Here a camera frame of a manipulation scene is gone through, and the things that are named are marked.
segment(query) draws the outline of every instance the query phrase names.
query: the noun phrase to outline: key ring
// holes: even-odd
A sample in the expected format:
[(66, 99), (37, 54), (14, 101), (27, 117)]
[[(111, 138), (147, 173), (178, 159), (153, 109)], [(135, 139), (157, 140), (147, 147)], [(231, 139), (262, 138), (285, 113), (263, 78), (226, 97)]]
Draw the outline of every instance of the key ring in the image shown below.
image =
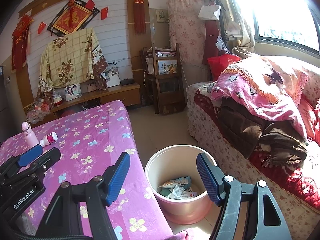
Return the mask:
[(261, 165), (263, 168), (266, 168), (270, 164), (270, 155), (266, 158), (266, 160), (263, 160), (261, 162)]

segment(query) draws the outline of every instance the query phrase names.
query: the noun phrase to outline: blue gripper pad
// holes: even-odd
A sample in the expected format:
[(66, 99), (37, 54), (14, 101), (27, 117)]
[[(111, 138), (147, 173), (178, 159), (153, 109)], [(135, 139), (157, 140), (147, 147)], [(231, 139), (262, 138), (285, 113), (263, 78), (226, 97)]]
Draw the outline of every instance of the blue gripper pad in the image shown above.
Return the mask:
[(198, 154), (196, 164), (210, 200), (217, 206), (221, 206), (226, 196), (222, 182), (223, 172), (219, 167), (211, 164), (205, 153)]
[(120, 193), (121, 187), (127, 176), (130, 167), (130, 155), (123, 152), (115, 165), (109, 166), (103, 173), (106, 184), (108, 185), (108, 193), (106, 204), (110, 206), (113, 201), (116, 201)]
[(18, 165), (20, 167), (26, 167), (31, 162), (33, 162), (36, 158), (38, 158), (43, 153), (43, 148), (40, 144), (37, 144), (36, 146), (32, 147), (30, 150), (27, 150), (25, 153), (23, 153), (19, 160)]

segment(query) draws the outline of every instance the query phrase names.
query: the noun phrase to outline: metal screw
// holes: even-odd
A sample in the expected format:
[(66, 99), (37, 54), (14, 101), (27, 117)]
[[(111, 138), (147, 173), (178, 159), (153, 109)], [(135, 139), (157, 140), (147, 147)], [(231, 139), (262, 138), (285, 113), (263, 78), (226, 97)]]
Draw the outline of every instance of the metal screw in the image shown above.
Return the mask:
[(226, 181), (228, 181), (228, 182), (232, 182), (232, 181), (233, 181), (233, 177), (230, 176), (230, 175), (225, 176), (224, 179), (225, 179)]
[(267, 185), (267, 183), (266, 183), (264, 180), (259, 180), (259, 181), (258, 181), (258, 185), (259, 185), (260, 187), (265, 187), (265, 186)]
[(94, 180), (95, 182), (102, 181), (102, 176), (101, 176), (101, 175), (95, 176), (95, 177), (93, 177), (93, 180)]
[(61, 187), (63, 187), (63, 188), (69, 187), (69, 185), (70, 185), (70, 183), (67, 181), (61, 183)]

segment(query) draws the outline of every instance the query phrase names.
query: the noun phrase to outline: red flag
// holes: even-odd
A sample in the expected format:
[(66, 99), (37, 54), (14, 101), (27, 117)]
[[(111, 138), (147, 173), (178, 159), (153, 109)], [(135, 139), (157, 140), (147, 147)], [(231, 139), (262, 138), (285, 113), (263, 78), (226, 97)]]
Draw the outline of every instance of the red flag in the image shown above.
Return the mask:
[(108, 17), (108, 8), (109, 6), (101, 9), (101, 20), (104, 20), (105, 18)]
[(41, 22), (38, 28), (38, 34), (40, 34), (46, 26), (44, 22)]
[(88, 10), (93, 10), (95, 3), (92, 0), (88, 0), (87, 4), (85, 5), (85, 8)]

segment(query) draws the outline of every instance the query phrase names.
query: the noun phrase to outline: trash can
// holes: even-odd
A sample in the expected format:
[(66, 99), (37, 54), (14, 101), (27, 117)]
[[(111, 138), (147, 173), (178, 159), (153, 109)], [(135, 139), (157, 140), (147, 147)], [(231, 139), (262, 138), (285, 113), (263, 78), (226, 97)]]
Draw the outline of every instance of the trash can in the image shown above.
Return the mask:
[[(198, 173), (196, 157), (206, 153), (209, 160), (217, 166), (214, 158), (199, 147), (174, 145), (158, 151), (151, 157), (145, 174), (164, 216), (173, 223), (190, 225), (201, 221), (210, 211), (212, 202)], [(198, 196), (185, 200), (174, 200), (159, 194), (158, 188), (164, 182), (180, 177), (191, 177), (191, 187)]]

